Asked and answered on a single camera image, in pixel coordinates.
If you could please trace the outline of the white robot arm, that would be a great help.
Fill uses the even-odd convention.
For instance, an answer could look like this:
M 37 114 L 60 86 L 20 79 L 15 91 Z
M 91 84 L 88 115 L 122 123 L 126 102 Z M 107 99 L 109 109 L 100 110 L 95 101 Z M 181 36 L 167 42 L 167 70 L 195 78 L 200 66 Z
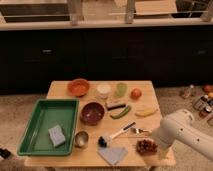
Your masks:
M 160 120 L 160 125 L 152 131 L 152 138 L 163 150 L 177 140 L 213 161 L 213 137 L 193 128 L 194 121 L 190 111 L 179 109 Z

